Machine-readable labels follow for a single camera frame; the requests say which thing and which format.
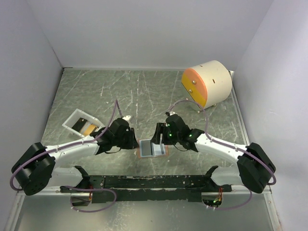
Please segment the brown leather card holder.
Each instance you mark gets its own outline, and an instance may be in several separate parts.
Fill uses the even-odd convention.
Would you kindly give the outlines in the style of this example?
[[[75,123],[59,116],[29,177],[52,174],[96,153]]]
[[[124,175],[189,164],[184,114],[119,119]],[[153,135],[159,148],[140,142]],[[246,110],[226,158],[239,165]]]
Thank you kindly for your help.
[[[154,144],[150,139],[139,140],[137,154],[139,158],[156,158],[168,156],[168,147],[163,143]]]

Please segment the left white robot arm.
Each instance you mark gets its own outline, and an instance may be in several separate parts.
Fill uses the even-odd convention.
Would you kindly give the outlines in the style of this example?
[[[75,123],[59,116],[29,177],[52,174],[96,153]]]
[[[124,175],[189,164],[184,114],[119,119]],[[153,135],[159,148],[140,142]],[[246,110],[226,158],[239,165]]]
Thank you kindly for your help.
[[[10,186],[26,195],[35,195],[48,187],[74,187],[78,192],[90,189],[90,177],[81,166],[63,168],[68,162],[87,156],[108,154],[113,147],[133,150],[139,147],[135,130],[123,118],[117,118],[110,126],[92,132],[77,141],[61,145],[32,144],[12,167]]]

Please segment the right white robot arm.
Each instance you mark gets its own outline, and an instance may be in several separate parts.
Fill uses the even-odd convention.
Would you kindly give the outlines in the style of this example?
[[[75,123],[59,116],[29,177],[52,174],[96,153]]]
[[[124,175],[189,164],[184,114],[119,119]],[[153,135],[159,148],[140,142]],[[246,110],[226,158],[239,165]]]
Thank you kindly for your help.
[[[157,123],[151,142],[154,144],[175,145],[195,152],[208,153],[222,158],[235,168],[216,168],[204,180],[205,188],[215,191],[222,185],[243,185],[254,193],[262,193],[274,178],[276,167],[257,143],[240,145],[230,143],[206,134],[203,130],[190,129],[183,119],[170,115],[164,123]]]

